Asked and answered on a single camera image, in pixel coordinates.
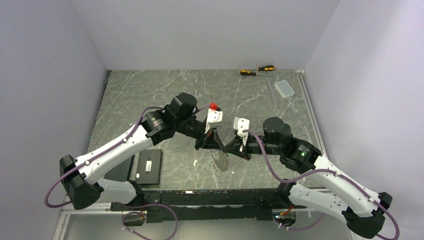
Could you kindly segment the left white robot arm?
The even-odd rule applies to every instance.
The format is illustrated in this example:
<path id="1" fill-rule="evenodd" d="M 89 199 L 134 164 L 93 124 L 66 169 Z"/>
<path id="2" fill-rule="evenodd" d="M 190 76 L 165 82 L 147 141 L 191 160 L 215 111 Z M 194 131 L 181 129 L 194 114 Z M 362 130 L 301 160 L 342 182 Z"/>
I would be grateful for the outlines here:
<path id="1" fill-rule="evenodd" d="M 105 179 L 107 172 L 143 150 L 172 138 L 175 133 L 195 139 L 196 150 L 222 150 L 217 126 L 223 119 L 221 108 L 215 103 L 205 107 L 203 121 L 196 114 L 197 99 L 186 92 L 173 97 L 161 106 L 145 108 L 141 116 L 123 134 L 105 145 L 77 158 L 67 154 L 59 160 L 60 183 L 69 204 L 76 210 L 85 209 L 96 202 L 119 202 L 131 210 L 144 203 L 144 193 L 135 180 L 113 181 Z"/>

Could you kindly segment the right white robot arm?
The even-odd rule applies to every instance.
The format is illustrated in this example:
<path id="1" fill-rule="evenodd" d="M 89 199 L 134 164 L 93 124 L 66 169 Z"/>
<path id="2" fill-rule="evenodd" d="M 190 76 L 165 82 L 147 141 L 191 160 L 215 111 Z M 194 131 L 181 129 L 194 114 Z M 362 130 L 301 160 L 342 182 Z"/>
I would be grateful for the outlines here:
<path id="1" fill-rule="evenodd" d="M 275 200 L 280 207 L 308 207 L 340 220 L 363 238 L 381 236 L 385 220 L 392 218 L 388 193 L 375 192 L 353 180 L 317 147 L 294 137 L 291 127 L 279 117 L 263 122 L 263 135 L 251 130 L 245 118 L 235 118 L 233 128 L 234 138 L 224 147 L 225 152 L 245 160 L 262 155 L 274 177 L 277 173 L 269 156 L 279 156 L 282 165 L 298 173 L 292 179 L 277 178 Z"/>

